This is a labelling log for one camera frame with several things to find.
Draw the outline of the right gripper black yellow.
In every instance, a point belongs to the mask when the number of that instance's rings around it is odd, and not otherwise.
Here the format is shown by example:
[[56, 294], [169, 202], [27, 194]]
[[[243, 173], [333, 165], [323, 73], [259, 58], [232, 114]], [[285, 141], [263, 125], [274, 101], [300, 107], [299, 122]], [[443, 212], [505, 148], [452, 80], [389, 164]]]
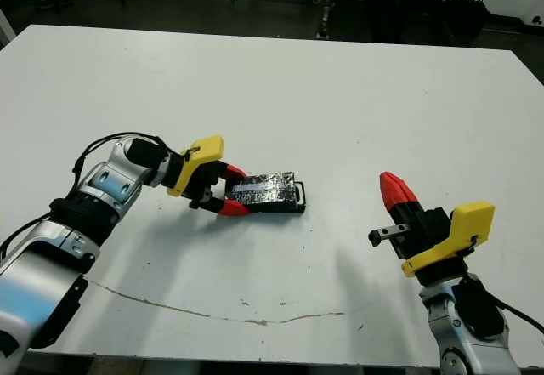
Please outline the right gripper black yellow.
[[489, 238], [495, 206], [464, 204], [448, 215], [441, 207], [423, 209], [406, 182], [390, 172], [379, 176], [384, 207], [394, 225], [372, 230], [372, 246], [389, 241], [408, 278], [433, 284], [468, 271], [464, 258]]

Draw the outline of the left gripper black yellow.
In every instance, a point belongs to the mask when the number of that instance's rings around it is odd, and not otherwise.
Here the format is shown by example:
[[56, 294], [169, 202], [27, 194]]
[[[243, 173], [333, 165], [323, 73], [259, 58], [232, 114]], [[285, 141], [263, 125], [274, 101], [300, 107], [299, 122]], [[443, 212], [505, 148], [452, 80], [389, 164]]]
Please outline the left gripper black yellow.
[[251, 211], [242, 203], [213, 196], [212, 186], [219, 178], [241, 180], [247, 175], [239, 168], [221, 162], [224, 140], [213, 135], [197, 140], [189, 149], [172, 153], [166, 171], [167, 193], [190, 200], [193, 209], [209, 209], [224, 216], [245, 216]]

